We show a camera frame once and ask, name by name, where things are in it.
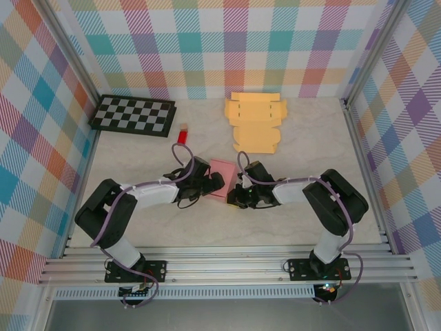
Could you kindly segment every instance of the checkerboard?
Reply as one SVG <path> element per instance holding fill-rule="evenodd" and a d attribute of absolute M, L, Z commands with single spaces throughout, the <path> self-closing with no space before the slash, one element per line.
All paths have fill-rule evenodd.
<path fill-rule="evenodd" d="M 89 124 L 92 129 L 168 137 L 174 101 L 103 95 Z"/>

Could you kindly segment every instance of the pink block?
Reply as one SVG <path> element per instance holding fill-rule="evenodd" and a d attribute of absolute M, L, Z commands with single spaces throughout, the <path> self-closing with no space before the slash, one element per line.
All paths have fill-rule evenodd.
<path fill-rule="evenodd" d="M 214 191 L 213 193 L 207 195 L 207 198 L 212 198 L 220 202 L 226 202 L 227 194 L 236 185 L 238 168 L 234 162 L 229 162 L 220 159 L 212 159 L 209 162 L 211 168 L 211 173 L 219 172 L 222 175 L 225 185 L 220 190 Z"/>

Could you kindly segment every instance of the marble-pattern surface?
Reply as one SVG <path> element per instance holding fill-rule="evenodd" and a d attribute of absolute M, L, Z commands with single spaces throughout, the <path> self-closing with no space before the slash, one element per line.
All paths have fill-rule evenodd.
<path fill-rule="evenodd" d="M 177 140 L 180 123 L 188 123 L 187 145 L 195 155 L 205 160 L 236 160 L 233 127 L 225 118 L 224 105 L 225 100 L 177 101 L 168 138 L 102 132 L 83 200 L 104 179 L 139 183 L 178 168 L 170 146 Z M 274 178 L 307 177 L 334 168 L 367 197 L 339 100 L 288 99 L 288 116 L 280 131 L 282 141 L 275 154 L 250 155 Z M 178 155 L 188 159 L 185 151 Z M 307 202 L 239 210 L 201 198 L 186 210 L 179 210 L 176 204 L 140 210 L 132 216 L 125 235 L 135 246 L 302 245 L 317 243 L 322 229 Z M 91 242 L 75 227 L 71 247 Z M 372 211 L 359 223 L 353 242 L 380 243 Z"/>

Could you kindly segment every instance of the purple cable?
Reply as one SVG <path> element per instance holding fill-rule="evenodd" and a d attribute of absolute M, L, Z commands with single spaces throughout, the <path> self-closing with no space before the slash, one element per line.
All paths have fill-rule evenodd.
<path fill-rule="evenodd" d="M 128 272 L 131 272 L 132 274 L 137 274 L 137 275 L 139 275 L 139 276 L 143 276 L 143 277 L 145 277 L 145 278 L 148 278 L 148 279 L 150 279 L 151 281 L 153 281 L 153 283 L 156 285 L 156 288 L 155 288 L 155 290 L 154 290 L 152 296 L 151 296 L 150 298 L 146 299 L 146 300 L 143 300 L 141 303 L 139 303 L 139 304 L 137 304 L 137 305 L 132 305 L 133 308 L 140 308 L 140 307 L 142 307 L 142 306 L 144 306 L 144 305 L 147 305 L 151 300 L 153 300 L 153 298 L 158 294 L 158 291 L 159 291 L 159 282 L 158 282 L 158 280 L 157 280 L 156 278 L 154 278 L 153 276 L 150 276 L 149 274 L 145 274 L 144 272 L 139 272 L 139 271 L 136 271 L 136 270 L 132 270 L 132 269 L 130 269 L 130 268 L 127 268 L 125 265 L 122 265 L 122 264 L 119 263 L 116 259 L 114 259 L 113 256 L 110 255 L 109 253 L 107 253 L 105 250 L 101 249 L 101 251 L 104 253 L 105 256 L 107 256 L 107 257 L 113 259 L 113 262 L 114 262 L 118 267 L 123 268 L 124 270 L 126 270 L 126 271 L 128 271 Z M 126 295 L 123 295 L 123 303 L 127 306 L 127 305 L 129 305 L 129 304 L 125 301 L 126 296 L 127 296 L 127 294 L 126 294 Z"/>
<path fill-rule="evenodd" d="M 343 297 L 340 297 L 338 299 L 336 299 L 334 301 L 335 302 L 341 302 L 343 299 L 347 298 L 349 296 L 349 294 L 353 291 L 353 289 L 358 285 L 358 283 L 360 283 L 361 280 L 361 276 L 363 273 L 363 260 L 362 257 L 354 252 L 342 252 L 351 242 L 353 239 L 353 228 L 352 228 L 352 221 L 351 221 L 351 217 L 349 216 L 349 213 L 345 207 L 345 205 L 343 204 L 343 202 L 341 201 L 340 197 L 338 196 L 338 194 L 336 193 L 336 191 L 334 191 L 334 189 L 325 181 L 323 181 L 320 178 L 316 178 L 316 177 L 308 177 L 308 178 L 296 178 L 296 179 L 288 179 L 285 181 L 257 181 L 254 178 L 251 178 L 247 172 L 245 171 L 244 167 L 242 166 L 241 162 L 240 162 L 240 156 L 244 155 L 245 158 L 247 159 L 247 166 L 249 165 L 249 157 L 247 155 L 246 152 L 244 152 L 243 150 L 241 150 L 238 154 L 237 154 L 237 164 L 239 166 L 240 171 L 253 183 L 255 184 L 259 184 L 259 185 L 278 185 L 278 184 L 282 184 L 282 183 L 302 183 L 302 182 L 306 182 L 306 181 L 316 181 L 320 184 L 322 184 L 323 186 L 326 187 L 326 189 L 329 191 L 329 193 L 331 193 L 331 195 L 334 197 L 334 199 L 336 200 L 337 204 L 339 205 L 340 209 L 343 211 L 343 214 L 345 216 L 348 228 L 349 228 L 349 238 L 347 239 L 347 241 L 341 245 L 338 250 L 345 254 L 345 255 L 353 255 L 358 257 L 358 259 L 360 260 L 360 273 L 358 274 L 358 277 L 356 279 L 356 282 L 353 284 L 353 286 L 351 287 L 351 289 L 349 290 L 348 293 L 346 293 L 345 295 L 343 295 Z"/>
<path fill-rule="evenodd" d="M 110 217 L 112 216 L 113 211 L 114 211 L 116 205 L 118 204 L 118 202 L 121 200 L 121 198 L 123 197 L 123 195 L 124 195 L 125 193 L 127 193 L 127 192 L 133 190 L 134 188 L 142 188 L 142 187 L 144 187 L 144 186 L 153 185 L 153 184 L 173 184 L 173 183 L 178 183 L 178 182 L 183 181 L 184 179 L 186 179 L 189 175 L 191 175 L 191 173 L 192 173 L 192 171 L 193 171 L 193 168 L 194 168 L 194 155 L 193 155 L 192 151 L 191 151 L 186 145 L 184 145 L 183 143 L 174 143 L 174 144 L 172 145 L 172 154 L 173 154 L 174 158 L 175 158 L 175 159 L 179 162 L 179 164 L 182 165 L 182 166 L 184 165 L 184 163 L 181 162 L 181 160 L 176 156 L 176 153 L 175 153 L 175 151 L 174 151 L 174 148 L 175 148 L 176 146 L 184 147 L 184 148 L 189 152 L 190 157 L 191 157 L 191 162 L 192 162 L 192 163 L 191 163 L 191 166 L 190 166 L 190 169 L 189 169 L 189 172 L 187 172 L 187 173 L 186 173 L 183 177 L 181 177 L 180 179 L 176 179 L 176 180 L 174 180 L 174 181 L 161 181 L 161 182 L 160 182 L 160 181 L 146 181 L 145 183 L 139 183 L 139 184 L 136 184 L 136 185 L 133 185 L 133 186 L 130 186 L 130 187 L 124 189 L 120 194 L 118 194 L 118 196 L 117 196 L 117 197 L 115 198 L 115 200 L 113 201 L 113 204 L 110 206 L 110 210 L 109 210 L 107 216 L 105 217 L 104 224 L 103 224 L 103 226 L 101 227 L 101 229 L 99 230 L 98 235 L 95 237 L 95 239 L 93 240 L 93 242 L 90 244 L 90 247 L 94 247 L 94 246 L 96 246 L 96 245 L 98 244 L 98 242 L 101 240 L 101 238 L 103 237 L 103 234 L 104 234 L 104 232 L 105 232 L 105 229 L 107 228 L 107 226 L 108 226 L 108 224 L 109 224 Z"/>

